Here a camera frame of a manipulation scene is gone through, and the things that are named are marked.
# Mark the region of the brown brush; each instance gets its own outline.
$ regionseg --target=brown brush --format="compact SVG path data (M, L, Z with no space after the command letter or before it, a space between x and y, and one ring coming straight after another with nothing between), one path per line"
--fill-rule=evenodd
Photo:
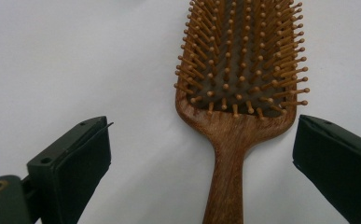
M293 124L298 68L305 50L292 0L193 0L176 109L215 148L215 170L203 223L243 223L242 169L249 149Z

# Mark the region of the brush head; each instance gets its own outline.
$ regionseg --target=brush head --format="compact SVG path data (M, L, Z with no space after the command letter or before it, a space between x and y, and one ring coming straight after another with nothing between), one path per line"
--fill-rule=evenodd
M292 0L194 0L174 86L208 115L231 113L259 119L295 114L299 74L306 57L298 29L301 3Z

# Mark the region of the white surface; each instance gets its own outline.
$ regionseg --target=white surface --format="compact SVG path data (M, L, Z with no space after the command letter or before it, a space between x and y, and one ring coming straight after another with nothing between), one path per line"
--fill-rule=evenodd
M305 0L311 88L299 114L361 136L361 2ZM210 143L174 109L188 1L0 0L0 175L84 119L106 115L112 165L79 223L201 223ZM295 125L243 168L247 224L341 224L292 164Z

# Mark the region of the hairbrush handle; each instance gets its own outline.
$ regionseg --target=hairbrush handle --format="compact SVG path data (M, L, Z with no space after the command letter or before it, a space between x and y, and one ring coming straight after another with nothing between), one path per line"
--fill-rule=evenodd
M237 146L233 142L220 142L214 144L214 147L215 170L203 224L242 224L242 170L244 154L249 147Z

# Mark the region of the wooden bristle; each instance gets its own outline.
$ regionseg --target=wooden bristle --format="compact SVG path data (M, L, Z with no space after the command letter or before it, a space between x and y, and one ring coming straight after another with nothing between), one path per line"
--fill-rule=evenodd
M193 106L215 111L255 115L259 119L306 105L297 95L299 66L305 41L299 20L302 3L293 0L192 0L187 17L181 65L175 87Z

